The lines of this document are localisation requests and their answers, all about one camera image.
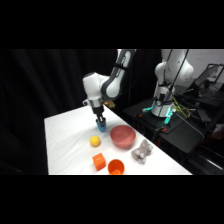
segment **pink bowl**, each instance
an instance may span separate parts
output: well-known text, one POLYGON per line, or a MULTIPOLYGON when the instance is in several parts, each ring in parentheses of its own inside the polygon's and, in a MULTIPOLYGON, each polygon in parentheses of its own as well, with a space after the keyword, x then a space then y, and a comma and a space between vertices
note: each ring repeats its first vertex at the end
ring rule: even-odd
POLYGON ((135 141, 136 133, 129 126, 119 125, 112 129, 110 137, 117 147, 127 149, 135 141))

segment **black curtain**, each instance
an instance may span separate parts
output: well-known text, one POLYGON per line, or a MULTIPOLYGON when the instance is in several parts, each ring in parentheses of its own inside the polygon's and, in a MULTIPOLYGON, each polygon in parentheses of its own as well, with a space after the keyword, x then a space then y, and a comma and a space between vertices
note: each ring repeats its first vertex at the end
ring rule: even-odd
MULTIPOLYGON (((110 75, 116 58, 117 51, 110 49, 1 50, 0 166, 7 164, 27 174, 48 174, 44 119, 81 107, 86 99, 84 75, 110 75)), ((159 49, 137 51, 132 83, 138 79, 131 104, 152 97, 154 69, 160 62, 159 49)), ((115 103, 122 113, 129 105, 128 94, 115 103)))

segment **gray toy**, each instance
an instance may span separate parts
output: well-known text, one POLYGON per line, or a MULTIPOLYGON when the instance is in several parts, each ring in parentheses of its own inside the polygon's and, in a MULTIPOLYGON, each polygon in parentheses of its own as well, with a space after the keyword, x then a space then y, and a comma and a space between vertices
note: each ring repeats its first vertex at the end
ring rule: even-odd
POLYGON ((149 156, 152 152, 153 146, 150 145, 145 139, 139 148, 131 152, 133 158, 140 164, 145 164, 146 156, 149 156))

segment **orange block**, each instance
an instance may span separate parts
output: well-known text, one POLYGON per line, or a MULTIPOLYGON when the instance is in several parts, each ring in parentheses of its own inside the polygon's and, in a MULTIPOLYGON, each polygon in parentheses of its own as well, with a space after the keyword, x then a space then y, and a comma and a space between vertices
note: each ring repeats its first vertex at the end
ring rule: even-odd
POLYGON ((106 160, 104 159, 102 153, 100 153, 99 155, 96 155, 93 157, 93 162, 95 164, 95 167, 97 169, 97 171, 103 169, 104 167, 106 167, 106 160))

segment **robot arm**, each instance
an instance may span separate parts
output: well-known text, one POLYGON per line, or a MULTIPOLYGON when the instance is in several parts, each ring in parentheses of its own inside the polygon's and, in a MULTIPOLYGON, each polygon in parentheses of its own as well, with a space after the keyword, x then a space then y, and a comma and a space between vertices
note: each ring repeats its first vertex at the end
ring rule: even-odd
POLYGON ((134 54, 135 49, 118 49, 118 58, 110 77, 90 73, 83 79, 84 89, 88 97, 83 104, 92 107, 100 129, 105 127, 105 118, 102 115, 104 112, 103 101, 116 100, 121 95, 123 81, 131 66, 134 54))
POLYGON ((179 75, 176 79, 177 82, 185 82, 190 79, 194 73, 194 68, 185 59, 184 49, 173 49, 172 54, 168 60, 168 55, 171 49, 162 49, 162 57, 165 62, 160 63, 155 70, 158 79, 156 92, 155 92, 155 106, 152 113, 155 116, 167 117, 172 106, 172 94, 175 88, 170 93, 170 88, 173 87, 174 80, 177 77, 178 71, 184 62, 179 75))

